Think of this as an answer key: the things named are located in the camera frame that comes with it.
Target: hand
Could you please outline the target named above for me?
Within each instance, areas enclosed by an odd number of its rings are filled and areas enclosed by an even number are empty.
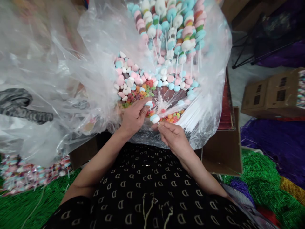
[[[152,100],[151,97],[137,100],[125,109],[120,130],[126,133],[129,138],[141,129],[146,113],[149,110],[149,106],[144,105],[150,100]]]
[[[161,134],[161,140],[178,159],[185,160],[190,154],[194,153],[181,126],[163,121],[157,128]]]

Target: patterned black fabric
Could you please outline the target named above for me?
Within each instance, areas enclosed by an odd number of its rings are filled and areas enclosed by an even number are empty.
[[[231,201],[205,194],[170,150],[132,144],[122,149],[91,201],[67,201],[43,228],[190,226],[258,228]]]

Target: clear plastic bag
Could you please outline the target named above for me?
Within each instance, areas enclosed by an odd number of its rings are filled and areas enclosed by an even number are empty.
[[[106,129],[117,96],[78,35],[70,1],[7,0],[0,17],[0,93],[21,89],[13,100],[28,101],[0,101],[13,104],[0,114],[1,153],[48,168]]]
[[[160,72],[160,68],[154,68],[152,63],[153,52],[147,52],[147,49],[143,48],[134,18],[127,10],[126,4],[128,2],[119,0],[90,0],[89,9],[81,17],[78,27],[78,32],[93,61],[100,63],[102,75],[107,74],[113,82],[118,77],[114,71],[114,62],[119,51],[151,76]],[[199,83],[196,98],[192,101],[185,100],[184,105],[178,105],[178,100],[187,99],[185,91],[174,92],[161,87],[156,89],[157,95],[153,98],[155,106],[152,108],[160,118],[185,110],[177,124],[185,128],[194,149],[201,148],[218,128],[225,68],[232,47],[231,32],[220,7],[214,0],[206,0],[204,5],[207,13],[205,47],[194,56],[192,69],[194,79]],[[185,63],[183,70],[190,72],[191,64]],[[123,112],[119,100],[109,122],[110,132],[113,133],[119,127]],[[130,139],[130,142],[166,148],[159,133],[152,131],[151,125],[150,120],[146,119],[141,130]]]

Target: pile of candy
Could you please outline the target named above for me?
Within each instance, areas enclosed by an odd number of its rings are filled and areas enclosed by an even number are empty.
[[[185,99],[176,102],[178,105],[195,99],[199,84],[193,75],[193,57],[198,54],[199,69],[203,38],[206,35],[204,22],[207,15],[203,3],[204,0],[196,3],[194,0],[144,0],[140,6],[133,3],[127,5],[147,50],[154,53],[157,70],[154,73],[141,70],[123,52],[119,53],[115,60],[118,78],[114,87],[118,90],[124,108],[144,97],[154,97],[158,93],[162,96],[162,87],[165,86],[175,93],[187,91]],[[183,71],[183,64],[187,61],[190,72]]]
[[[178,111],[176,113],[173,113],[173,114],[169,114],[168,116],[164,117],[164,118],[161,118],[159,121],[167,121],[167,122],[170,122],[170,123],[176,123],[179,121],[180,119],[180,116],[184,113],[184,110],[181,110],[181,111]],[[146,114],[146,117],[147,118],[150,118],[150,117],[153,117],[153,115],[155,115],[155,112],[154,111],[148,111],[147,114]]]
[[[305,70],[299,71],[298,107],[305,109]]]
[[[18,155],[6,155],[1,162],[0,175],[4,179],[2,196],[21,193],[47,185],[51,181],[69,174],[70,157],[66,156],[50,168],[26,163]]]

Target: cardboard box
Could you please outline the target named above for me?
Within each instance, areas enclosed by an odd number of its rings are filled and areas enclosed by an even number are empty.
[[[304,117],[305,109],[296,106],[298,72],[304,69],[283,72],[246,86],[241,112],[264,119]]]
[[[221,7],[228,23],[231,23],[249,0],[225,0]]]
[[[269,16],[286,0],[251,0],[232,21],[234,31],[248,32],[256,24],[261,13]]]
[[[240,176],[243,173],[238,107],[234,107],[234,116],[236,130],[218,130],[202,149],[195,150],[212,174]]]

